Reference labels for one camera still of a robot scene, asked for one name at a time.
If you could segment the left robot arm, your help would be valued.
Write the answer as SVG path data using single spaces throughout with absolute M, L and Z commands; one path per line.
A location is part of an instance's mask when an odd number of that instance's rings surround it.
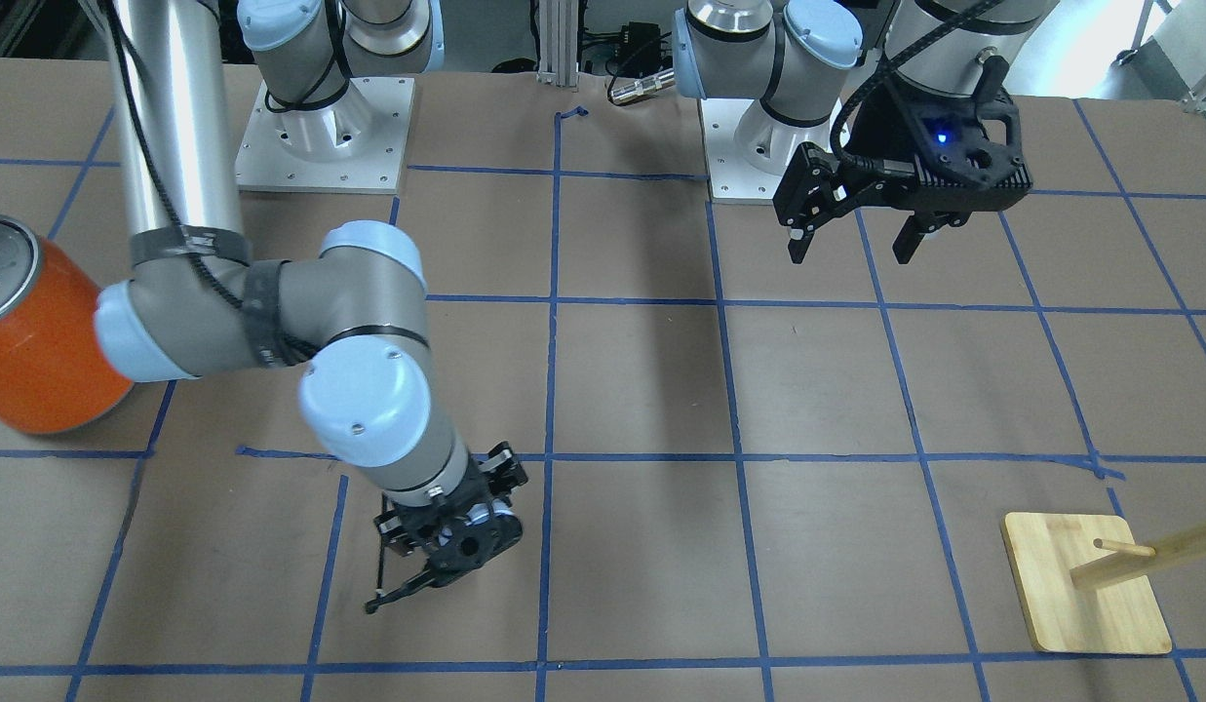
M 689 98 L 751 104 L 740 145 L 778 177 L 773 212 L 798 265 L 826 223 L 884 206 L 906 212 L 892 255 L 906 265 L 939 228 L 999 213 L 1034 186 L 1013 59 L 1052 1 L 898 1 L 876 70 L 848 98 L 863 27 L 836 1 L 687 1 L 671 52 Z

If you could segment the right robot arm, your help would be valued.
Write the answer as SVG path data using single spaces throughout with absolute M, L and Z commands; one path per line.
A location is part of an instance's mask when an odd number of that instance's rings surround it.
M 478 461 L 435 397 L 421 257 L 402 228 L 349 221 L 314 259 L 254 259 L 222 112 L 218 1 L 86 1 L 106 40 L 131 277 L 99 294 L 103 356 L 135 382 L 305 365 L 320 444 L 384 493 L 384 550 L 425 568 L 370 610 L 444 587 L 517 545 L 527 481 L 497 444 Z

